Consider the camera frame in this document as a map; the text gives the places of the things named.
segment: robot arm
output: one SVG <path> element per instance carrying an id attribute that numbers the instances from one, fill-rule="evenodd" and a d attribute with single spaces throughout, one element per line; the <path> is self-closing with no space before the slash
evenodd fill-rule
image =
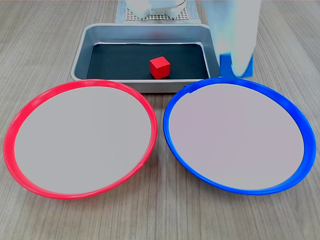
<path id="1" fill-rule="evenodd" d="M 231 70 L 244 76 L 256 46 L 261 0 L 202 1 L 213 47 L 220 68 L 220 56 L 230 54 Z"/>
<path id="2" fill-rule="evenodd" d="M 176 18 L 186 7 L 186 0 L 126 0 L 138 18 L 168 15 Z M 261 0 L 202 0 L 213 47 L 220 70 L 233 77 L 250 77 L 252 55 L 256 46 Z M 227 56 L 227 61 L 220 62 Z"/>

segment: wooden table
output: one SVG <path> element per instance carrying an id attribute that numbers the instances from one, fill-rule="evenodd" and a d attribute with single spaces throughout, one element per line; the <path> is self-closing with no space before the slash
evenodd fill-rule
<path id="1" fill-rule="evenodd" d="M 117 1 L 0 1 L 1 151 L 13 117 L 40 93 L 72 81 L 84 27 L 115 21 Z M 203 23 L 206 17 L 197 1 Z M 252 81 L 289 98 L 320 139 L 320 1 L 264 1 Z M 0 155 L 1 240 L 319 240 L 319 152 L 310 174 L 274 195 L 219 190 L 170 152 L 162 118 L 172 95 L 146 95 L 159 136 L 147 164 L 105 194 L 47 199 L 16 183 Z"/>

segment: blue rim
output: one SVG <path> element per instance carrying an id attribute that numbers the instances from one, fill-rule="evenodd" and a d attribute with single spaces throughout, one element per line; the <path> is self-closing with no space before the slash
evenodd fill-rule
<path id="1" fill-rule="evenodd" d="M 184 95 L 186 94 L 191 94 L 192 92 L 203 88 L 208 85 L 214 85 L 214 84 L 233 84 L 233 85 L 238 85 L 242 87 L 246 87 L 252 90 L 255 90 L 270 99 L 274 100 L 276 103 L 278 103 L 280 106 L 282 106 L 294 119 L 295 123 L 300 129 L 300 132 L 302 134 L 303 138 L 303 144 L 304 144 L 304 154 L 302 158 L 302 162 L 299 166 L 299 168 L 296 170 L 296 172 L 289 177 L 286 181 L 265 189 L 257 189 L 257 190 L 244 190 L 244 189 L 238 189 L 238 188 L 233 188 L 233 187 L 228 187 L 225 185 L 221 185 L 219 183 L 216 183 L 198 172 L 196 172 L 194 169 L 192 169 L 183 159 L 182 157 L 178 154 L 172 140 L 170 137 L 170 131 L 169 131 L 169 118 L 172 109 L 174 108 L 175 104 L 181 99 Z M 315 158 L 316 158 L 316 151 L 317 151 L 317 145 L 316 145 L 316 138 L 314 135 L 314 132 L 306 119 L 306 117 L 303 115 L 303 113 L 287 98 L 285 98 L 283 95 L 280 93 L 263 86 L 261 84 L 244 80 L 244 79 L 226 79 L 224 77 L 218 77 L 218 78 L 210 78 L 210 79 L 205 79 L 201 81 L 194 82 L 192 84 L 189 84 L 185 86 L 183 89 L 181 89 L 179 92 L 177 92 L 171 101 L 169 102 L 168 106 L 166 107 L 166 110 L 164 112 L 163 116 L 163 131 L 164 131 L 164 136 L 166 139 L 166 142 L 172 151 L 173 155 L 177 160 L 188 170 L 190 171 L 193 175 L 198 177 L 199 179 L 203 180 L 204 182 L 215 186 L 217 188 L 223 189 L 225 191 L 229 191 L 232 193 L 237 193 L 237 194 L 244 194 L 244 195 L 268 195 L 268 194 L 275 194 L 282 192 L 284 190 L 287 190 L 296 184 L 298 184 L 300 181 L 302 181 L 309 171 L 311 170 Z"/>

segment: red cube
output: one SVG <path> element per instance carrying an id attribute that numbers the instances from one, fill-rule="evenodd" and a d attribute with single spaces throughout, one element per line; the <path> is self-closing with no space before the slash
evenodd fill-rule
<path id="1" fill-rule="evenodd" d="M 170 62 L 163 56 L 150 60 L 150 73 L 155 79 L 163 79 L 170 75 Z"/>

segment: red rim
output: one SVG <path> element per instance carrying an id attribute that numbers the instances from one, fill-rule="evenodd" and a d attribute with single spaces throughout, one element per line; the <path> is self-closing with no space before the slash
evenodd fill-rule
<path id="1" fill-rule="evenodd" d="M 77 193 L 77 194 L 63 194 L 63 193 L 56 193 L 52 191 L 45 190 L 34 183 L 32 183 L 29 179 L 27 179 L 21 170 L 18 167 L 16 158 L 15 158 L 15 141 L 18 134 L 20 127 L 22 126 L 23 122 L 27 119 L 27 117 L 42 103 L 51 99 L 52 97 L 59 95 L 61 93 L 67 92 L 69 90 L 78 89 L 78 88 L 85 88 L 85 87 L 108 87 L 121 90 L 126 92 L 136 98 L 145 108 L 151 123 L 151 137 L 149 145 L 142 156 L 142 159 L 136 165 L 136 167 L 131 170 L 127 175 L 119 179 L 118 181 L 114 182 L 111 185 L 108 185 L 104 188 L 86 192 L 86 193 Z M 87 79 L 87 80 L 79 80 L 68 82 L 59 86 L 56 86 L 48 91 L 45 91 L 41 95 L 34 98 L 30 101 L 12 120 L 3 143 L 3 155 L 5 164 L 12 175 L 12 177 L 24 188 L 28 189 L 29 191 L 38 194 L 43 197 L 53 198 L 53 199 L 81 199 L 92 197 L 103 192 L 109 191 L 120 184 L 124 183 L 130 177 L 132 177 L 138 170 L 142 168 L 142 166 L 146 163 L 149 156 L 151 155 L 157 140 L 158 135 L 158 123 L 155 111 L 151 107 L 150 103 L 142 96 L 138 91 L 132 89 L 131 87 L 124 85 L 118 82 L 112 82 L 108 80 L 100 80 L 100 79 Z"/>

